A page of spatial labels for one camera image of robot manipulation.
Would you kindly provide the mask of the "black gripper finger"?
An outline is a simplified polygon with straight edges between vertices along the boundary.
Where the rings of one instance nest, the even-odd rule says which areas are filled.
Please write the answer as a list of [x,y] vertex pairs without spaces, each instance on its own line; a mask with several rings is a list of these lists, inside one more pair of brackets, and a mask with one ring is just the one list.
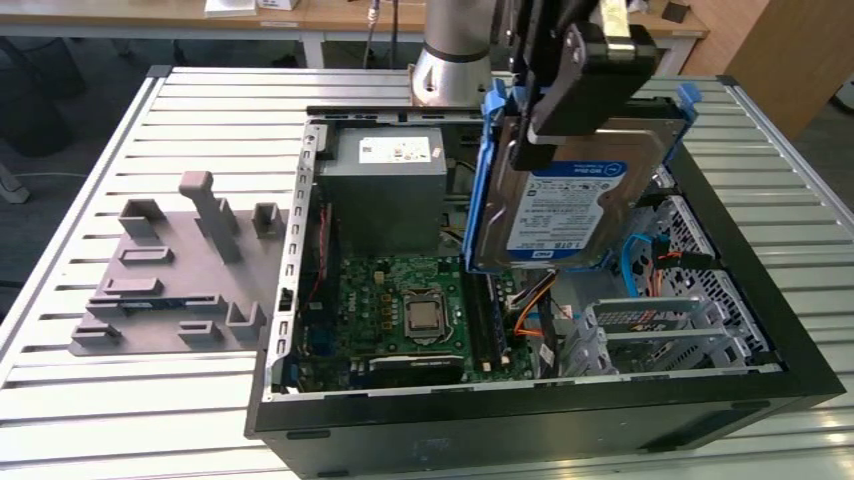
[[560,33],[533,27],[526,40],[529,99],[510,153],[517,171],[546,168],[556,139],[586,136],[617,114],[652,77],[652,35],[632,24],[610,44],[600,25],[576,23]]
[[534,89],[530,50],[534,40],[536,28],[530,22],[493,23],[493,42],[505,42],[510,49],[509,68],[513,80],[508,86],[502,78],[493,79],[493,119],[497,119],[500,111],[505,115],[518,117],[521,123],[529,119]]

